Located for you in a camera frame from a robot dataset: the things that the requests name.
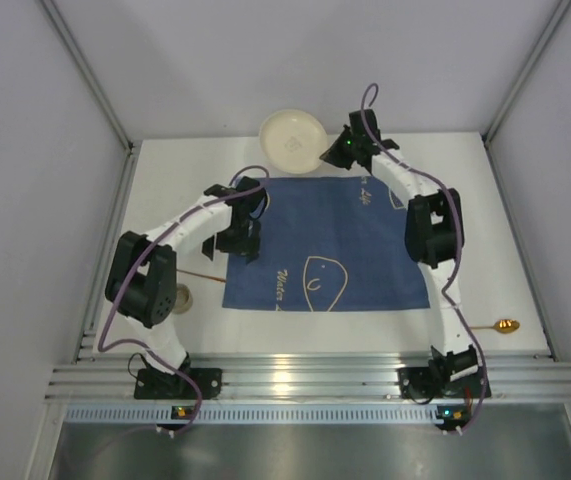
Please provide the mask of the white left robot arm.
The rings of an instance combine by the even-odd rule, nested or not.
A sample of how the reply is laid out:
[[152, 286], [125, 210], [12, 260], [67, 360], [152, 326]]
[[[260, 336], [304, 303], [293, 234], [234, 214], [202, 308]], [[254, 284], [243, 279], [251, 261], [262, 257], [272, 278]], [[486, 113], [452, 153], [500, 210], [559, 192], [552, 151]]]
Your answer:
[[228, 186], [207, 188], [161, 226], [120, 236], [104, 290], [111, 307], [97, 344], [100, 353], [132, 345], [162, 373], [177, 374], [184, 367], [189, 354], [170, 321], [178, 300], [178, 260], [196, 250], [208, 259], [221, 252], [248, 263], [257, 260], [266, 183], [238, 174]]

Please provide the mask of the cream ceramic plate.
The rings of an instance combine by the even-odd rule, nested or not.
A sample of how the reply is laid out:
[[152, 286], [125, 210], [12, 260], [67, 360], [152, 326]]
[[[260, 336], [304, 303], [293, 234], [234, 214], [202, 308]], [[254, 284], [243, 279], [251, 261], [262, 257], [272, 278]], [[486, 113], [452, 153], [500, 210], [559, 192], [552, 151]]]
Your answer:
[[322, 163], [329, 148], [328, 135], [313, 115], [298, 109], [284, 109], [266, 118], [259, 130], [259, 143], [267, 160], [278, 170], [308, 174]]

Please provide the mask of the blue cloth placemat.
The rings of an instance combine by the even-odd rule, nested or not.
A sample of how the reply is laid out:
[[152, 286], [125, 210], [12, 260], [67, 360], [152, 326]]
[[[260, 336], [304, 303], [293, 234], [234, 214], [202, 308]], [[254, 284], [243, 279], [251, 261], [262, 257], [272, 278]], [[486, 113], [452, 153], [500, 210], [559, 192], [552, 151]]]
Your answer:
[[252, 262], [228, 258], [222, 305], [285, 312], [426, 309], [406, 210], [370, 177], [274, 178]]

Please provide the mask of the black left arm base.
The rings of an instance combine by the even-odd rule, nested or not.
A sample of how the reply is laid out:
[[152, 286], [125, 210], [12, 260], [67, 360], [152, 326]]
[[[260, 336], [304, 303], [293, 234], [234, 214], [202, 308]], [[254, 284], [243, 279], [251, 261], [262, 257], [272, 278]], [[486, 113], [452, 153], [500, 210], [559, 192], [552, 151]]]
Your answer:
[[[219, 368], [190, 368], [187, 376], [199, 388], [204, 400], [216, 398], [222, 388], [222, 370]], [[185, 379], [153, 368], [137, 372], [134, 389], [137, 400], [196, 400], [197, 392]]]

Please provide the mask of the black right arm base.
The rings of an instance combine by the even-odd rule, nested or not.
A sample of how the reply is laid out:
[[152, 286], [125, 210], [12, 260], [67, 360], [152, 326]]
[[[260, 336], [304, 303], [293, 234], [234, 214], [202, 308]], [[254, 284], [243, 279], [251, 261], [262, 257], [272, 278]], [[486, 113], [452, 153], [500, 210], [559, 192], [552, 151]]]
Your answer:
[[438, 383], [428, 367], [405, 367], [398, 370], [401, 398], [425, 403], [435, 399], [464, 399], [470, 396], [477, 400], [482, 390], [491, 396], [489, 381], [481, 372], [447, 384]]

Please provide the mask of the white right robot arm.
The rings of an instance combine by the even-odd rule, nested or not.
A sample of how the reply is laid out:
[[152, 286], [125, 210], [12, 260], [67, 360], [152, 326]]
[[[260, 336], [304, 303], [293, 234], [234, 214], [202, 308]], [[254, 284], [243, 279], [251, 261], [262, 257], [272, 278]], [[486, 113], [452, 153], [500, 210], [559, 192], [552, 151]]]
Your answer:
[[421, 269], [435, 313], [428, 360], [430, 387], [439, 393], [477, 374], [482, 362], [460, 306], [464, 231], [458, 192], [409, 166], [400, 146], [381, 137], [371, 109], [350, 113], [349, 123], [320, 159], [346, 170], [359, 165], [386, 185], [406, 209], [405, 247]]

